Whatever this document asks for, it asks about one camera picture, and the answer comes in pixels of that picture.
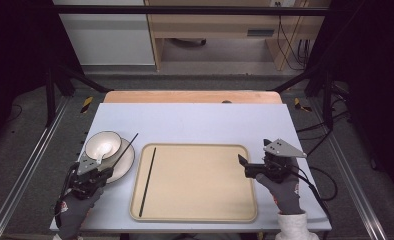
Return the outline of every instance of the white tabletop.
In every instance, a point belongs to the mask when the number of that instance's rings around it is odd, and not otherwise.
[[[253,163],[263,163],[265,138],[271,141],[281,138],[301,149],[285,104],[102,103],[87,140],[101,131],[115,131],[127,140],[139,133],[132,144],[135,162],[124,177],[105,187],[82,230],[258,232],[279,229],[278,208],[269,191],[257,182],[254,186],[258,214],[251,223],[138,222],[131,217],[129,209],[141,150],[149,143],[239,144],[247,148]],[[299,167],[314,183],[306,160],[297,160]],[[301,208],[307,212],[308,228],[311,231],[330,230],[326,214],[303,181],[300,181],[300,196]],[[50,229],[57,230],[54,221]]]

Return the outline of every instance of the black curtain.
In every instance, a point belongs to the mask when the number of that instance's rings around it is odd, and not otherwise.
[[[53,2],[0,1],[0,129],[14,98],[44,86],[48,69],[52,69],[53,80],[65,95],[73,93],[73,86],[57,66],[83,74],[58,14],[30,11],[31,4]]]
[[[311,64],[321,59],[340,21],[326,19]],[[394,182],[394,0],[364,1],[339,41],[328,70],[333,80],[348,83],[354,122],[373,162]]]

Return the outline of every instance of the white cabinet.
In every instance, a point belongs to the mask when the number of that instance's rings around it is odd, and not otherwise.
[[[55,5],[144,5],[142,0],[53,0]],[[83,66],[154,65],[147,17],[60,14]]]

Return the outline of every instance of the wooden tray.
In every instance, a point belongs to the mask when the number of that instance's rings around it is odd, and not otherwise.
[[[254,220],[253,181],[245,177],[238,154],[248,159],[247,150],[240,145],[146,145],[131,216],[138,221]]]

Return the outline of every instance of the gray glove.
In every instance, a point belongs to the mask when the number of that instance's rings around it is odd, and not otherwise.
[[[71,240],[78,237],[82,222],[85,220],[88,211],[94,207],[94,203],[100,199],[101,194],[103,194],[103,188],[97,189],[92,197],[84,200],[77,199],[72,193],[68,193],[64,197],[60,212],[62,225],[58,233],[61,239]]]
[[[296,158],[292,158],[292,164],[296,167],[298,166]],[[299,178],[297,176],[290,174],[282,183],[275,183],[264,174],[259,173],[256,175],[256,180],[269,189],[281,214],[295,215],[304,213],[300,209]]]

